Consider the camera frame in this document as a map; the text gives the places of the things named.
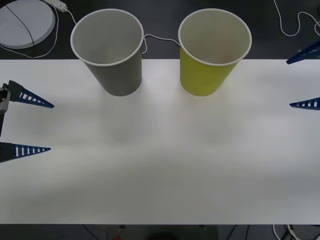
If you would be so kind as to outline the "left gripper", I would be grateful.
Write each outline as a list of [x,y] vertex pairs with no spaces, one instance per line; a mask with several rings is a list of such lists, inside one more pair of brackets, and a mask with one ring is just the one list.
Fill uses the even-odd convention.
[[[27,90],[19,83],[10,80],[7,84],[3,84],[0,88],[0,135],[4,123],[5,113],[8,111],[9,102],[18,102],[28,105],[41,106],[53,109],[55,106],[46,101],[42,97]],[[1,142],[0,143],[0,162],[8,162],[11,160],[29,157],[32,155],[50,151],[50,147],[21,145],[14,143]]]

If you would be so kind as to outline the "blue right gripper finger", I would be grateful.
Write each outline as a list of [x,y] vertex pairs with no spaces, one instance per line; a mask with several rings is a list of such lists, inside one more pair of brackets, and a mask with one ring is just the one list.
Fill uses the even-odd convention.
[[305,110],[320,110],[320,97],[293,102],[289,104],[292,108],[305,109]]
[[318,58],[320,56],[320,41],[313,43],[312,45],[306,47],[302,51],[298,52],[296,55],[289,58],[286,63],[288,65],[297,63],[303,60]]

